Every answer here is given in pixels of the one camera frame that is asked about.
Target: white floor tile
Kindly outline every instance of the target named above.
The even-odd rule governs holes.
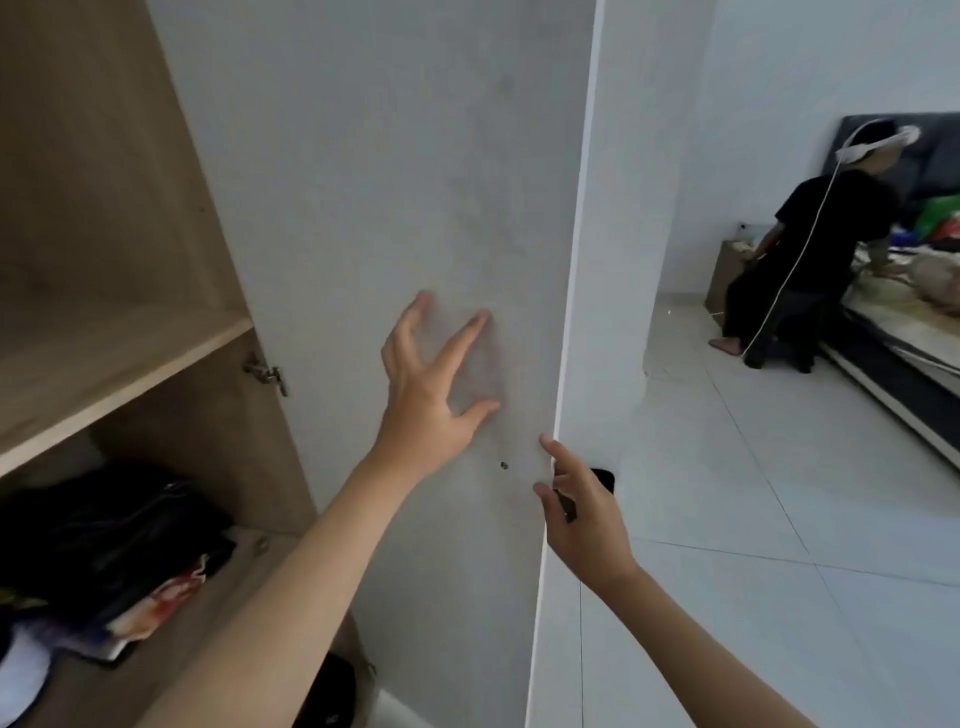
[[[895,725],[816,568],[639,543],[639,561],[707,630],[821,728]],[[689,726],[649,658],[584,590],[585,728]]]
[[[826,361],[705,362],[817,564],[960,583],[960,476]]]
[[[617,496],[640,538],[809,561],[712,385],[651,377]]]
[[[960,588],[821,569],[915,728],[960,726]]]

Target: hand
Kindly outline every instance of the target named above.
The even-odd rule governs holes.
[[[541,435],[540,445],[557,461],[553,488],[534,486],[543,504],[546,541],[578,579],[606,600],[617,584],[639,570],[616,498],[559,442]],[[566,522],[555,490],[577,502],[573,523]]]
[[[480,312],[446,342],[430,364],[420,361],[414,331],[430,304],[421,291],[407,306],[380,352],[390,398],[368,460],[403,477],[411,488],[459,455],[500,404],[480,400],[462,415],[446,403],[450,385],[489,315]]]

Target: black phone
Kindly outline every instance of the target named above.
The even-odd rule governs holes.
[[[600,485],[606,488],[608,491],[613,493],[613,486],[616,483],[616,477],[610,471],[605,471],[602,468],[590,468],[593,471],[593,474],[597,476],[597,480],[600,481]],[[565,496],[560,491],[554,489],[554,493],[557,494],[557,497],[560,499],[560,505],[564,509],[564,515],[566,516],[567,523],[573,523],[577,520],[577,501],[569,496]]]

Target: wardrobe door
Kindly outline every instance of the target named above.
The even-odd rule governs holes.
[[[427,356],[490,310],[452,404],[503,407],[404,504],[352,609],[427,722],[521,725],[593,0],[148,7],[319,505],[373,441],[417,291]]]

